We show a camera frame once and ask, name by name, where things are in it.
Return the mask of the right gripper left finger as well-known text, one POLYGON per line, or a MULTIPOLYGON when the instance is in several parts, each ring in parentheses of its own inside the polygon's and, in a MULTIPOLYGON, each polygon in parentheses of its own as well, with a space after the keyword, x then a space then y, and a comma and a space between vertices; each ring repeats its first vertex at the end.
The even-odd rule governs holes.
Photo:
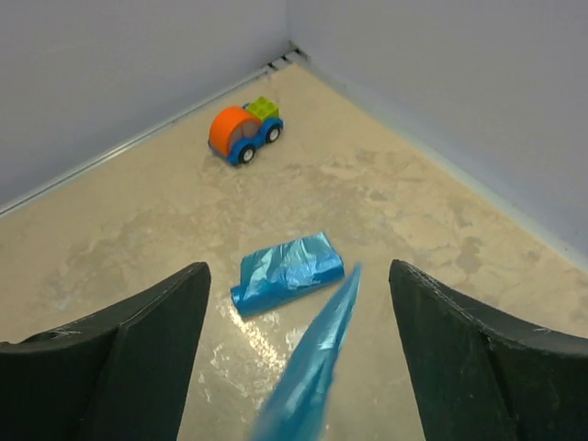
POLYGON ((209 300, 193 263, 73 322, 1 344, 4 440, 175 440, 209 300))

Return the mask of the blue trash bag roll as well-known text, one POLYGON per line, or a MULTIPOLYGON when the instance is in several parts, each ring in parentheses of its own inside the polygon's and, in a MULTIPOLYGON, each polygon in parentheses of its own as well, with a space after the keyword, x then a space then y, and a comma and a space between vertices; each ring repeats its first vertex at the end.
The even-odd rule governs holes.
POLYGON ((245 256, 232 302, 246 318, 278 308, 345 276, 341 255, 324 232, 273 245, 245 256))

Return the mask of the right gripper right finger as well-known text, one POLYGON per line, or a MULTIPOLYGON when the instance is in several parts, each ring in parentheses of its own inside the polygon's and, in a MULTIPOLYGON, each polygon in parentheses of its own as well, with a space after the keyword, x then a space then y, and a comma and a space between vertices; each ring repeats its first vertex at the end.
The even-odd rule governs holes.
POLYGON ((584 440, 587 341, 395 260, 390 294, 428 440, 584 440))

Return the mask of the single blue trash bag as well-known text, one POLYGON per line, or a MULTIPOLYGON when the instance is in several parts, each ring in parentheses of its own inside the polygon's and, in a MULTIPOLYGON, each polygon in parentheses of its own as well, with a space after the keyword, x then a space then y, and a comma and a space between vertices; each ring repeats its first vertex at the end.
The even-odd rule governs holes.
POLYGON ((321 438, 334 369, 356 306, 361 274, 362 265, 357 263, 301 337, 253 424, 252 440, 321 438))

